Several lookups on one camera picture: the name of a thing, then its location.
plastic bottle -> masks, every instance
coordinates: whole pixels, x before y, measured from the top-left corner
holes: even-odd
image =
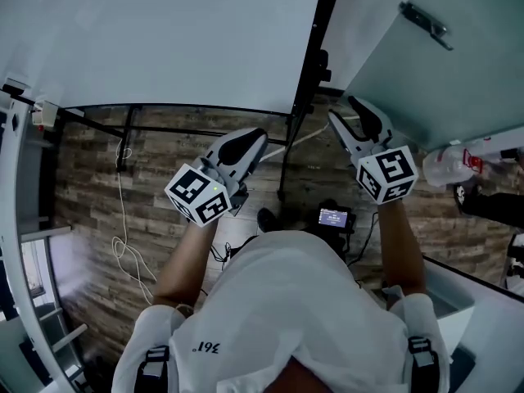
[[[450,146],[429,153],[422,163],[422,171],[430,185],[441,187],[482,173],[482,159],[469,154],[463,146]]]

black cable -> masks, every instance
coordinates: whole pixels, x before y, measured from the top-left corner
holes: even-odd
[[[371,235],[373,234],[373,228],[375,227],[375,224],[378,223],[378,219],[375,220],[375,215],[377,215],[377,214],[378,214],[378,212],[374,212],[373,213],[373,215],[371,217],[371,227],[369,228],[369,233],[368,233],[368,237],[366,238],[366,242],[364,242],[364,245],[362,246],[362,250],[360,251],[359,255],[355,259],[353,259],[353,260],[351,260],[349,262],[349,264],[347,265],[348,268],[352,264],[357,263],[364,256],[364,251],[366,250],[366,247],[368,247],[369,239],[371,238]]]
[[[346,248],[342,251],[342,254],[345,255],[350,251],[350,234],[346,233]]]
[[[229,243],[225,244],[225,250],[226,250],[226,257],[222,257],[222,255],[216,250],[216,248],[211,245],[211,254],[215,258],[215,260],[222,264],[222,270],[224,270],[224,265],[228,261],[229,256],[231,255],[231,245]]]

black shoe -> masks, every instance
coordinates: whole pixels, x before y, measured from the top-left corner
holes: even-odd
[[[325,208],[326,210],[336,210],[337,209],[337,202],[335,200],[327,199],[325,201],[322,201],[319,205],[320,208]]]
[[[458,209],[463,212],[463,204],[466,198],[476,197],[481,194],[480,185],[475,185],[469,191],[462,185],[453,186],[453,198],[457,204]]]
[[[262,208],[256,215],[256,223],[264,233],[277,232],[282,230],[282,224],[278,221],[275,214],[267,208]]]

white t-shirt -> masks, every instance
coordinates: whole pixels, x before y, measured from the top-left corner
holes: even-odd
[[[293,356],[335,392],[407,393],[411,336],[430,339],[444,393],[449,357],[428,296],[385,311],[318,237],[266,233],[232,259],[190,318],[165,305],[142,312],[113,391],[133,391],[147,350],[169,345],[169,392],[262,392]]]

person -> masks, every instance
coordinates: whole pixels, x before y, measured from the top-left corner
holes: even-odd
[[[458,209],[466,215],[475,215],[524,229],[523,195],[505,192],[484,195],[480,185],[471,188],[454,185],[453,194]]]
[[[378,206],[378,219],[387,309],[321,238],[274,231],[231,259],[193,313],[217,221],[189,223],[112,391],[447,391],[449,356],[402,201]]]

